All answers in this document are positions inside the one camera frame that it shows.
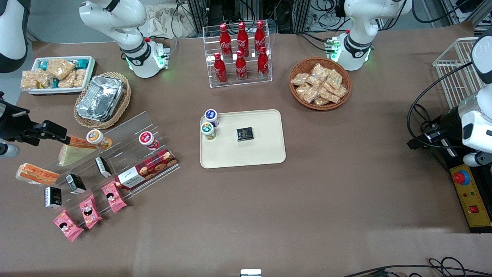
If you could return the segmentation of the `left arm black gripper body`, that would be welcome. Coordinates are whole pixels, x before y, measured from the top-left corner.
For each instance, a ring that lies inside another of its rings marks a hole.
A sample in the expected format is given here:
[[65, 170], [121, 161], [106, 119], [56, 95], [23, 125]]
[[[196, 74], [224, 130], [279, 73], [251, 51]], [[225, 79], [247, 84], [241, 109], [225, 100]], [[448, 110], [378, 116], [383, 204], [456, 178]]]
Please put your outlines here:
[[462, 149], [462, 120], [459, 108], [454, 107], [432, 121], [422, 123], [424, 134], [422, 147]]

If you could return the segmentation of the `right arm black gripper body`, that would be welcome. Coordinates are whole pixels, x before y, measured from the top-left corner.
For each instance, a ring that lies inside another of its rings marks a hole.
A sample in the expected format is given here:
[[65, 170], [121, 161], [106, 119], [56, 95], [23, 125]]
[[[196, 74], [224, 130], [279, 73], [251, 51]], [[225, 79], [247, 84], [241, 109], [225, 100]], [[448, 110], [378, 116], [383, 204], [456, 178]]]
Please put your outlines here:
[[2, 140], [14, 142], [17, 141], [17, 135], [21, 133], [31, 133], [35, 123], [28, 115], [30, 112], [29, 110], [6, 102], [3, 99], [4, 94], [4, 92], [0, 93], [0, 137]]

